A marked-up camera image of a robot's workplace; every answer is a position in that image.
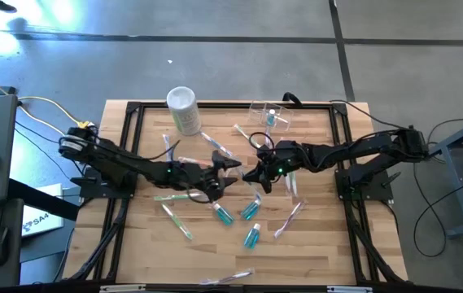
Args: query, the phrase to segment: concrete floor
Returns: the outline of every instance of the concrete floor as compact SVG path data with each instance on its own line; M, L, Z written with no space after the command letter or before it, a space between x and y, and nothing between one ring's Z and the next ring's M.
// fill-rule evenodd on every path
M16 32L334 37L327 0L7 2L19 11L0 12L0 29ZM337 0L337 5L344 37L463 40L463 0ZM376 117L414 124L426 133L443 120L463 117L463 46L347 45L345 51L355 99L368 102ZM165 98L177 85L189 86L199 99L277 100L286 91L302 100L346 98L334 44L19 41L0 33L0 84L18 87L20 95L53 98L74 116L94 122L100 121L108 98ZM62 130L72 126L44 103L30 102L29 109ZM18 120L57 138L21 112ZM434 140L460 127L463 122L445 125ZM77 175L70 162L59 158L55 145L28 135L68 176ZM24 138L15 136L13 151L13 178L31 186L56 182L72 186L57 168L52 167L54 173L42 172L51 162ZM417 169L430 200L452 189L443 165L421 163ZM448 240L441 256L421 256L412 232L426 204L413 184L412 166L399 164L393 170L402 171L392 190L410 280L463 288L463 238ZM436 210L448 228L462 224L455 199L440 203ZM434 217L426 216L418 228L419 245L435 252L441 236ZM55 257L24 263L22 282L49 282L57 263ZM41 267L51 273L31 273Z

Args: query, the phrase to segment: wooden table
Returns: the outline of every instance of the wooden table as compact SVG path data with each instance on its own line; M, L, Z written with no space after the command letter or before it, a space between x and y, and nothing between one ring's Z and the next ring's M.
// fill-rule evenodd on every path
M113 142L120 140L127 102L107 101L100 125L101 137ZM356 105L369 110L366 103ZM370 118L354 108L347 108L353 139L373 132ZM254 150L233 128L238 123L247 133L263 130L259 125L247 121L247 110L200 109L200 114L204 132L237 155L247 171L256 165ZM172 143L181 139L175 150L175 158L210 159L212 146L198 135L183 137L178 134L168 109L146 110L138 154L153 156L164 151L163 133L172 136ZM295 110L290 130L273 131L272 136L275 143L284 137L297 142L333 144L329 114L320 110ZM132 141L131 128L128 149ZM308 205L278 240L274 239L273 233L282 226L295 206L295 201L285 195L283 180L273 185L273 193L263 197L260 211L251 221L244 221L239 216L253 199L250 189L243 181L228 187L219 203L235 217L230 227L216 219L211 208L205 204L189 200L173 202L172 210L194 235L193 241L189 241L160 204L153 200L155 195L180 193L155 188L140 177L135 196L130 202L116 281L199 283L205 278L223 278L254 267L256 273L253 276L235 282L269 285L355 284L345 213L336 195L333 173L334 168L320 173L306 170L296 172L299 196L307 199ZM97 245L106 206L105 199L95 199L80 210L64 276L74 274ZM366 202L366 206L374 245L396 273L406 279L392 215L379 202ZM260 240L254 250L248 250L242 243L255 223L261 224ZM110 255L111 246L103 275L109 267ZM369 276L363 249L360 249L360 255L365 275Z

